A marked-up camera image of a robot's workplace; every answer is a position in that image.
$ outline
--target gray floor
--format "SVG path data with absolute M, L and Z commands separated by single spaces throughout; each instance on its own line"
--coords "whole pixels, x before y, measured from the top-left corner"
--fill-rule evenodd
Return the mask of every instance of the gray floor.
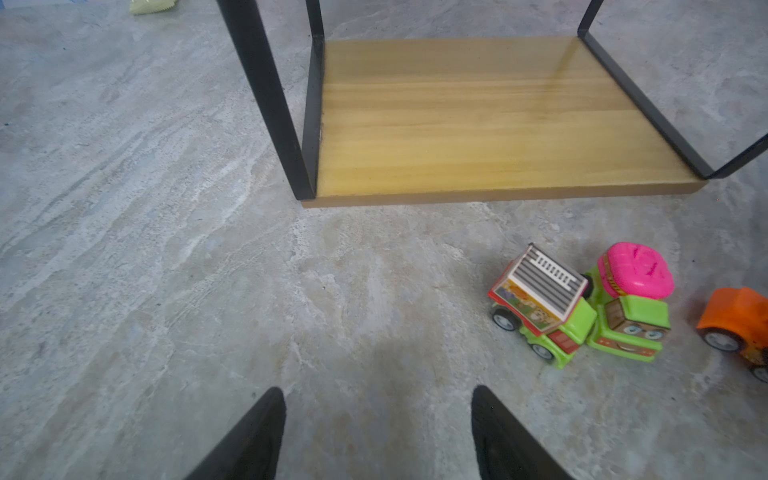
M 596 35 L 705 153 L 768 129 L 765 2 L 627 3 Z M 303 2 L 260 4 L 301 125 Z M 331 38 L 572 35 L 586 1 L 323 7 Z M 702 18 L 734 36 L 694 28 L 676 74 L 649 25 Z M 303 210 L 213 0 L 0 12 L 0 65 L 3 477 L 181 478 L 277 385 L 280 478 L 477 478 L 483 383 L 576 478 L 765 478 L 768 386 L 693 329 L 717 287 L 768 294 L 765 159 L 687 197 Z M 655 363 L 557 371 L 488 319 L 527 242 L 586 269 L 619 240 L 677 279 Z

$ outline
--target toy car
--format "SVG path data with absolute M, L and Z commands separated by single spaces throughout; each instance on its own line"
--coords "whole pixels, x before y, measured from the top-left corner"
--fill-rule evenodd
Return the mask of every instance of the toy car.
M 581 297 L 588 281 L 533 243 L 488 292 L 492 319 L 519 331 L 541 358 L 562 369 L 587 338 L 597 314 Z
M 768 298 L 746 287 L 715 290 L 697 330 L 707 345 L 739 353 L 768 383 Z
M 533 243 L 488 292 L 492 319 L 519 331 L 543 359 L 563 368 L 585 341 L 628 359 L 651 362 L 670 332 L 674 290 L 664 258 L 637 243 L 616 243 L 580 275 Z

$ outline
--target wood grain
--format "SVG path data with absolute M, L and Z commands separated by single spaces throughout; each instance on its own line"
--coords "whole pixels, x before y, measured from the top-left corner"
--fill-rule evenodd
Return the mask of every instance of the wood grain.
M 329 41 L 307 207 L 690 193 L 576 38 Z

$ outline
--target metal leg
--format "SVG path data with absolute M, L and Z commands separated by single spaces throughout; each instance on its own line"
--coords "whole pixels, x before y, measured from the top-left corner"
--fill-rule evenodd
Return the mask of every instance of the metal leg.
M 217 2 L 253 96 L 261 110 L 266 129 L 272 137 L 277 157 L 288 177 L 293 195 L 297 200 L 311 200 L 316 196 L 320 94 L 323 89 L 323 21 L 320 17 L 318 0 L 307 0 L 313 34 L 319 29 L 321 45 L 320 48 L 316 47 L 318 40 L 313 36 L 313 57 L 310 61 L 310 84 L 307 88 L 307 113 L 304 121 L 304 142 L 305 149 L 308 150 L 306 155 L 302 154 L 299 138 L 293 128 L 293 121 L 256 1 L 217 0 Z
M 306 12 L 310 17 L 312 52 L 310 74 L 306 83 L 304 109 L 304 136 L 302 151 L 313 185 L 317 185 L 317 166 L 320 155 L 320 121 L 323 116 L 323 74 L 325 73 L 326 36 L 319 0 L 306 0 Z
M 643 91 L 629 78 L 618 63 L 605 51 L 600 43 L 595 40 L 589 27 L 592 25 L 594 17 L 598 14 L 603 0 L 592 0 L 581 19 L 578 26 L 577 35 L 584 42 L 584 45 L 592 52 L 592 55 L 603 65 L 608 74 L 613 77 L 624 93 L 634 102 L 635 106 L 645 115 L 650 124 L 664 137 L 664 140 L 680 155 L 680 158 L 694 171 L 699 177 L 709 180 L 711 178 L 725 178 L 744 165 L 754 160 L 757 156 L 768 150 L 768 134 L 763 135 L 758 141 L 750 145 L 745 151 L 741 152 L 734 159 L 729 161 L 723 167 L 715 171 L 706 160 L 704 160 L 696 149 L 688 143 L 683 135 L 670 123 L 658 108 L 645 96 Z

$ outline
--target cartoon face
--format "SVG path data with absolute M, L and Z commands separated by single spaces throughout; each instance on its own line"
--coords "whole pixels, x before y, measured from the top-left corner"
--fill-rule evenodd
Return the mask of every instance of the cartoon face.
M 663 340 L 669 333 L 669 329 L 667 328 L 627 319 L 627 317 L 624 316 L 624 309 L 621 307 L 621 301 L 618 299 L 605 306 L 605 316 L 608 321 L 608 328 L 615 332 L 625 333 L 627 335 L 657 342 Z
M 547 313 L 544 310 L 537 308 L 536 310 L 531 312 L 530 317 L 531 317 L 531 320 L 533 320 L 534 322 L 542 322 L 546 320 L 547 317 L 549 317 L 549 315 L 547 315 Z

